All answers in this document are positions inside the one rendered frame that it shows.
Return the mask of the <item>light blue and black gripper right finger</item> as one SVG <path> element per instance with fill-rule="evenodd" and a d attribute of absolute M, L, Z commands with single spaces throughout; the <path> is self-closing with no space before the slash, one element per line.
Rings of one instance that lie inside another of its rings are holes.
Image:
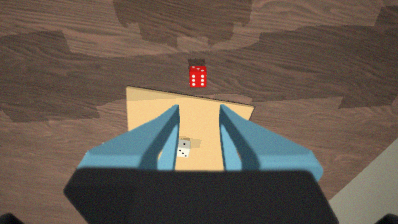
<path fill-rule="evenodd" d="M 323 174 L 311 150 L 241 117 L 225 104 L 220 104 L 219 133 L 224 170 L 303 169 L 317 182 Z"/>

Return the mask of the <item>tan flat mat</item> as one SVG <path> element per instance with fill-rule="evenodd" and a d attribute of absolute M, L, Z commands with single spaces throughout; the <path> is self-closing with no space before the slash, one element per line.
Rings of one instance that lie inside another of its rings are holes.
<path fill-rule="evenodd" d="M 128 131 L 179 104 L 179 139 L 191 141 L 189 157 L 178 157 L 175 170 L 224 170 L 219 109 L 225 104 L 249 120 L 253 106 L 142 88 L 126 88 Z"/>

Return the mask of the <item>red die with white pips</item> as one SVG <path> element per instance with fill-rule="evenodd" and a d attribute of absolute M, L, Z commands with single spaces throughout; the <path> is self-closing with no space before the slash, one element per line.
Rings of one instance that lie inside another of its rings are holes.
<path fill-rule="evenodd" d="M 205 66 L 191 66 L 189 71 L 190 87 L 206 87 L 207 71 Z"/>

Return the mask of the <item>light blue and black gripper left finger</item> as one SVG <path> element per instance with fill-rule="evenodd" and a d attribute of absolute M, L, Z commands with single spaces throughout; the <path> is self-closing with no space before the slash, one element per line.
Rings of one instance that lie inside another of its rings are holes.
<path fill-rule="evenodd" d="M 179 104 L 175 104 L 158 117 L 88 150 L 77 169 L 97 166 L 175 170 L 179 129 Z"/>

